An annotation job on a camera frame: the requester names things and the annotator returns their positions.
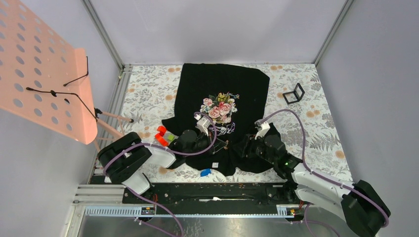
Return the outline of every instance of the blue object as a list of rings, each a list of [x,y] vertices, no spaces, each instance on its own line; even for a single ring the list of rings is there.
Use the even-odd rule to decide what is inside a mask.
[[[211,169],[204,169],[201,171],[201,177],[207,176],[209,174],[211,174]]]

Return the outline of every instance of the green block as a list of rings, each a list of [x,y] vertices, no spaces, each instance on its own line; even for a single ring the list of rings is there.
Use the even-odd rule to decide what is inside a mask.
[[[171,142],[174,140],[174,136],[173,136],[173,134],[169,134],[169,136],[168,136],[168,140],[169,140],[169,141],[171,141]]]

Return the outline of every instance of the reflective floor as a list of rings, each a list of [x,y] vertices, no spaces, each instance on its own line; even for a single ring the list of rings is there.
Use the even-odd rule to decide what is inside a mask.
[[[333,226],[342,237],[356,237],[346,223],[335,215],[310,208],[308,220]],[[186,237],[310,237],[305,224],[283,224],[279,218],[182,218]],[[173,218],[153,218],[150,224],[180,235]],[[336,234],[321,225],[310,224],[317,237],[336,237]],[[167,237],[167,235],[126,217],[84,217],[80,237]]]

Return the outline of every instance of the orange perforated panel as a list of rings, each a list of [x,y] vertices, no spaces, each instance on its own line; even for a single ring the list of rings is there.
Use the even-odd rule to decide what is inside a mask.
[[[74,49],[19,0],[0,0],[0,108],[84,144],[97,134],[85,51]]]

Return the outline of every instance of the tabletop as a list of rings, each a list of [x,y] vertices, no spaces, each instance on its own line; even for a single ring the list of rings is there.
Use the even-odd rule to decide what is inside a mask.
[[[342,180],[352,181],[339,136],[314,64],[250,64],[270,77],[264,117],[279,109],[295,111],[306,131],[305,158],[307,164]],[[123,124],[125,133],[137,132],[144,142],[158,144],[154,135],[161,120],[174,116],[174,102],[180,81],[182,65],[134,66],[121,116],[134,119]],[[300,83],[305,95],[298,103],[287,105],[283,93],[292,91]],[[289,112],[275,115],[273,122],[287,150],[300,158],[302,133],[296,118]],[[102,166],[96,162],[95,174],[101,174]],[[201,171],[186,164],[174,170],[154,164],[144,164],[141,171],[150,182],[282,182],[273,169],[255,174],[236,168],[232,176],[225,177],[216,170],[201,177]]]

